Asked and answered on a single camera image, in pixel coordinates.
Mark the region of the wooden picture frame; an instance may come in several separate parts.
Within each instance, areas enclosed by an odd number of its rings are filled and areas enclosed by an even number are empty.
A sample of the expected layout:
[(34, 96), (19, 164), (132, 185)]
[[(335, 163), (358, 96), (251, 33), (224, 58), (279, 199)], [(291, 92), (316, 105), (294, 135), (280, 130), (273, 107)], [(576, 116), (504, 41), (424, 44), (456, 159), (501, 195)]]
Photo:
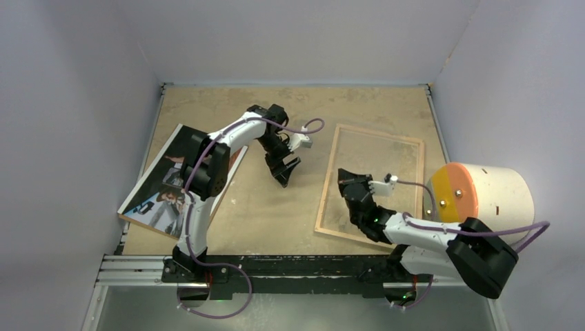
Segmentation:
[(336, 125), (315, 231), (387, 248), (387, 244), (367, 239), (350, 223), (348, 208), (337, 184), (338, 169), (370, 174), (376, 181), (383, 181), (387, 174), (391, 174), (402, 181), (421, 183), (424, 179), (424, 157), (422, 139), (346, 124)]

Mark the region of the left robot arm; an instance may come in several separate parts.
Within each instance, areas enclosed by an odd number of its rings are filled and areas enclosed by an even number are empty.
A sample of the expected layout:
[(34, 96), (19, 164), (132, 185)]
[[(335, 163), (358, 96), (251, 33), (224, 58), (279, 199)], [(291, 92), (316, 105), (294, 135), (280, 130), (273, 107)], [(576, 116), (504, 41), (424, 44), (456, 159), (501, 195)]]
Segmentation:
[(265, 161), (272, 177), (287, 187), (293, 169), (300, 159), (284, 159), (311, 140), (307, 127), (290, 129), (286, 138), (288, 115), (276, 104), (265, 109), (253, 105), (234, 123), (210, 134), (197, 131), (187, 145), (188, 155), (181, 168), (184, 180), (183, 230), (172, 251), (179, 273), (189, 282), (202, 279), (206, 272), (205, 256), (210, 213), (216, 197), (228, 183), (230, 162), (237, 151), (257, 140), (265, 151)]

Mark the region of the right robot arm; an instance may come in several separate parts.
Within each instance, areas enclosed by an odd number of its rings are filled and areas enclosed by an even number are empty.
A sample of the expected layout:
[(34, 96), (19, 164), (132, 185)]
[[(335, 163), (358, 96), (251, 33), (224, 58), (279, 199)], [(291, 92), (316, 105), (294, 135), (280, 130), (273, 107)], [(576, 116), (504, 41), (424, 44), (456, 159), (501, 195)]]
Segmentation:
[(517, 265), (518, 253), (477, 218), (437, 223), (375, 202), (376, 195), (390, 196), (399, 182), (392, 174), (376, 181), (371, 174), (337, 171), (350, 222), (371, 241), (393, 244), (398, 250), (388, 259), (389, 275), (398, 281), (418, 274), (449, 277), (483, 297), (499, 298)]

